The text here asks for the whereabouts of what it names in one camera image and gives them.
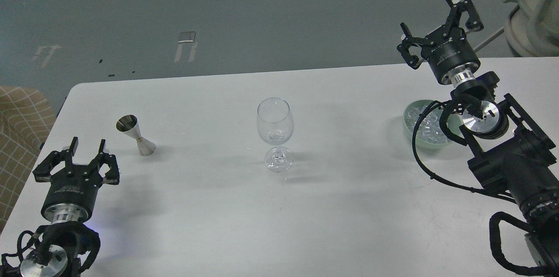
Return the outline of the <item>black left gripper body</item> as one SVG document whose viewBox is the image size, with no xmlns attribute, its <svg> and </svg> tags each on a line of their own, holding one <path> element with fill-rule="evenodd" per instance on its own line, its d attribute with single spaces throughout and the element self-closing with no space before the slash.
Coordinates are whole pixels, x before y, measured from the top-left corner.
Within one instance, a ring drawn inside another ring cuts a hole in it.
<svg viewBox="0 0 559 277">
<path fill-rule="evenodd" d="M 67 221 L 84 223 L 92 217 L 103 184 L 98 168 L 77 164 L 72 169 L 62 168 L 48 181 L 50 188 L 41 209 L 44 219 L 53 225 Z"/>
</svg>

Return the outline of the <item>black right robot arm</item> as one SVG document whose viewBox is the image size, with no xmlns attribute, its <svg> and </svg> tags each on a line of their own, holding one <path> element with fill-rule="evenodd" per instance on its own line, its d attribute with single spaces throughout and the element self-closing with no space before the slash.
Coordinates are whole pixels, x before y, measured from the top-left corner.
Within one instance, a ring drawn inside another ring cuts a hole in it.
<svg viewBox="0 0 559 277">
<path fill-rule="evenodd" d="M 401 23 L 404 36 L 397 46 L 413 69 L 425 60 L 437 82 L 452 85 L 450 100 L 433 101 L 419 114 L 411 137 L 414 158 L 420 168 L 442 184 L 486 197 L 515 203 L 523 215 L 517 219 L 497 212 L 489 219 L 489 241 L 493 258 L 501 267 L 520 276 L 556 277 L 559 274 L 558 200 L 559 183 L 550 166 L 557 162 L 555 144 L 533 118 L 511 96 L 497 102 L 497 74 L 474 73 L 481 62 L 467 41 L 467 32 L 484 28 L 471 0 L 445 0 L 450 11 L 445 23 L 419 38 Z M 469 147 L 467 164 L 481 189 L 444 179 L 427 168 L 417 153 L 417 133 L 423 120 L 441 110 L 439 127 L 449 140 Z M 536 263 L 526 267 L 511 263 L 502 251 L 500 223 L 525 231 L 527 247 Z"/>
</svg>

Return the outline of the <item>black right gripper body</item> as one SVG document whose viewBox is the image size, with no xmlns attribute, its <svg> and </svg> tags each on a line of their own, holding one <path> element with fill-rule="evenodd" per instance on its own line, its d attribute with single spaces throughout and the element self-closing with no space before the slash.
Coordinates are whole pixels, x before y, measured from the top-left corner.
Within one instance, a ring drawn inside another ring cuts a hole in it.
<svg viewBox="0 0 559 277">
<path fill-rule="evenodd" d="M 449 72 L 457 67 L 469 68 L 471 72 L 479 69 L 480 60 L 467 41 L 463 28 L 451 28 L 444 38 L 443 27 L 440 26 L 427 34 L 425 39 L 428 44 L 421 47 L 421 56 L 427 60 L 439 84 L 451 84 Z"/>
</svg>

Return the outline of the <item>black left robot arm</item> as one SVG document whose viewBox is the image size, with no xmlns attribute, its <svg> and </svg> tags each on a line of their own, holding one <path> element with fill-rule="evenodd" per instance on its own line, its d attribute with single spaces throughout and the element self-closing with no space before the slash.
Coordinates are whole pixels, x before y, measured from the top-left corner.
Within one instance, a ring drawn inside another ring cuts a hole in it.
<svg viewBox="0 0 559 277">
<path fill-rule="evenodd" d="M 90 269 L 100 251 L 99 234 L 86 226 L 93 215 L 99 189 L 118 185 L 117 158 L 101 140 L 88 164 L 76 164 L 74 137 L 68 149 L 54 150 L 33 170 L 36 182 L 50 185 L 41 208 L 48 222 L 23 231 L 14 253 L 1 255 L 3 277 L 79 277 Z"/>
</svg>

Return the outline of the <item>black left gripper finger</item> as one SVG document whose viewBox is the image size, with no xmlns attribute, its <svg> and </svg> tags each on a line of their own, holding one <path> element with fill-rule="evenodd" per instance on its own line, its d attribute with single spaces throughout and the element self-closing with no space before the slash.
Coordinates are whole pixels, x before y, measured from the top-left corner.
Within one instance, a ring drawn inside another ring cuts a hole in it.
<svg viewBox="0 0 559 277">
<path fill-rule="evenodd" d="M 100 140 L 96 157 L 87 165 L 87 179 L 96 186 L 120 184 L 117 158 L 106 150 L 105 139 Z"/>
<path fill-rule="evenodd" d="M 33 170 L 35 181 L 50 182 L 50 179 L 52 177 L 52 170 L 62 162 L 64 163 L 66 174 L 70 176 L 74 175 L 75 169 L 72 158 L 76 153 L 78 143 L 78 136 L 74 136 L 68 149 L 60 151 L 53 150 L 52 152 L 50 152 L 50 154 L 44 160 L 42 160 Z"/>
</svg>

